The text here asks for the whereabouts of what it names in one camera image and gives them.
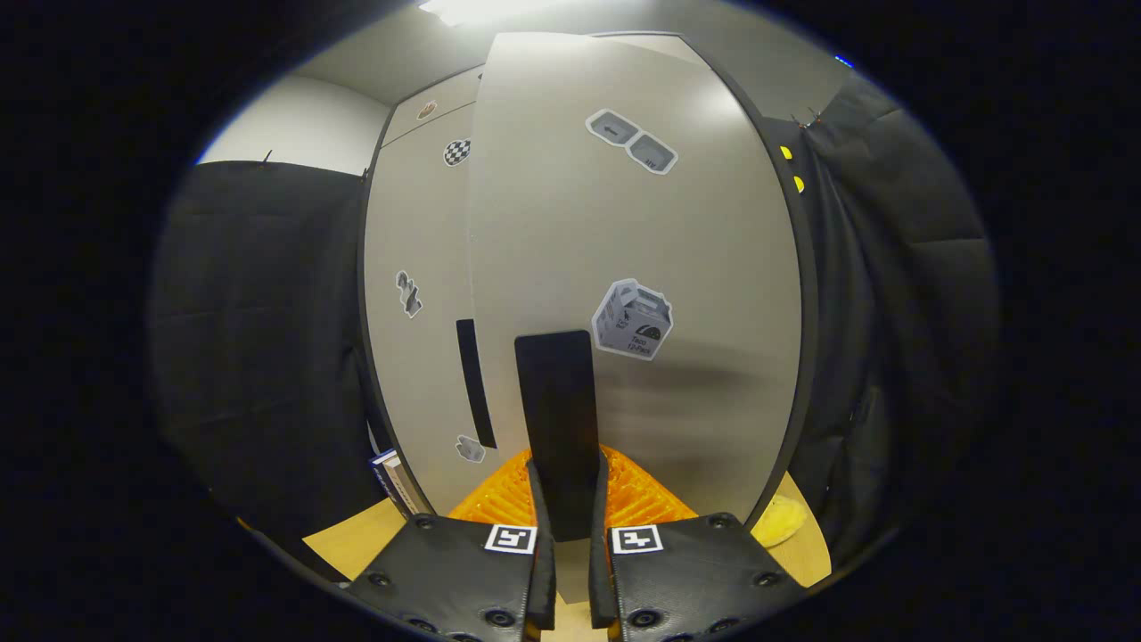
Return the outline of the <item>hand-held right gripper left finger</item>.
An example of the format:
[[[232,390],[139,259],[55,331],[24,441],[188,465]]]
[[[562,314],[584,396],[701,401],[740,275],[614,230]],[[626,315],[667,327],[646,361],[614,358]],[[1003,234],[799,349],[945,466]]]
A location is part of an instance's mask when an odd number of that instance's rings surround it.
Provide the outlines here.
[[[555,629],[555,541],[531,452],[448,517],[416,514],[347,592],[431,641],[539,641]]]

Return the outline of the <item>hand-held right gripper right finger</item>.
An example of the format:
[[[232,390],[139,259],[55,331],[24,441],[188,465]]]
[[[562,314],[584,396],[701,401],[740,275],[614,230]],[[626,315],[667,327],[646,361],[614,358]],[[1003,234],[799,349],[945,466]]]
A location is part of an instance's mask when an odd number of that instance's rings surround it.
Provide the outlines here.
[[[683,517],[652,476],[600,448],[588,600],[612,641],[728,641],[807,596],[737,517]]]

